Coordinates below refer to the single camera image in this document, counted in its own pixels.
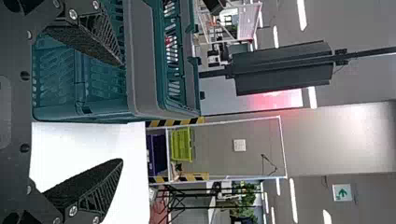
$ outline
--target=warning stripe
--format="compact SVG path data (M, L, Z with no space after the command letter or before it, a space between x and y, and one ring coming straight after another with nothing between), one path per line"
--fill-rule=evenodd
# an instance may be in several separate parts
M159 127L172 127L177 125L189 125L189 124L199 124L205 123L205 118L195 118L195 119L184 119L184 120L174 120L174 119L162 119L153 120L146 122L146 128L159 128Z
M183 174L178 178L178 182L193 182L193 181L206 181L209 180L209 173L191 173ZM168 177L164 176L153 176L148 179L150 184L163 184L169 182Z

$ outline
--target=bolt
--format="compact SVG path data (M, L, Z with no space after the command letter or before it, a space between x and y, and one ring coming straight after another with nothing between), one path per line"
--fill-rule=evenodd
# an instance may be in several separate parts
M53 0L52 3L53 3L53 5L54 5L56 8L60 8L60 7L61 7L61 4L59 3L59 0Z
M27 31L27 39L32 39L32 32L30 32L30 31Z
M61 224L61 219L57 217L57 218L53 219L52 223L53 224Z
M27 186L27 195L29 195L30 193L32 193L32 186L28 185Z
M96 10L99 9L100 4L98 1L93 1L92 4L93 4L93 8L95 8Z
M69 16L73 21L75 21L78 18L78 14L74 9L69 10Z
M70 208L70 210L69 210L69 216L70 216L70 217L73 217L73 216L75 216L75 215L77 214L77 212L78 212L77 207L76 207L76 206L73 206L73 207Z
M21 151L21 153L29 152L29 151L30 151L30 146L27 145L27 144L23 144L23 145L21 145L20 151Z
M92 224L99 224L99 221L100 221L99 217L95 217L92 221Z

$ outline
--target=green exit sign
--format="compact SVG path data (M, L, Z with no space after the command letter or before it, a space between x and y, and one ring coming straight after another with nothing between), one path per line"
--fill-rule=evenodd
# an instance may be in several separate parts
M350 184L332 185L332 194L335 202L352 202L352 187Z

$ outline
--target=ceiling light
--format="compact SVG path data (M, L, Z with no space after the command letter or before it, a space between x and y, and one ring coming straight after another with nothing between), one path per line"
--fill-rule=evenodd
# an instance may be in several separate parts
M308 87L309 104L312 109L318 108L317 90L315 87Z
M267 194L267 192L264 193L264 199L265 199L265 213L269 214L270 213L270 209L269 209L269 205L268 205L268 194Z
M332 216L326 210L323 210L323 220L324 224L332 224Z
M307 26L306 13L305 13L305 0L297 0L298 17L300 19L300 29L305 30Z
M279 178L276 179L276 193L277 193L277 196L280 196L280 179Z
M294 180L289 179L290 182L290 197L291 197L291 209L293 213L294 223L298 223L298 214L297 214L297 202L296 202L296 190L294 187Z
M274 26L273 33L274 33L275 48L278 49L279 48L279 37L277 36L277 26Z
M271 207L271 218L272 218L272 224L276 224L275 208L274 207Z

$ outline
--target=black metal bracket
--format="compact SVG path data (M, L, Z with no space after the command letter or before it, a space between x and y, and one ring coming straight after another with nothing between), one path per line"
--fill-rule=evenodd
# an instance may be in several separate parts
M94 0L66 0L89 8ZM0 2L0 223L100 223L119 183L122 160L77 175L42 194L29 179L32 153L32 45L64 0Z

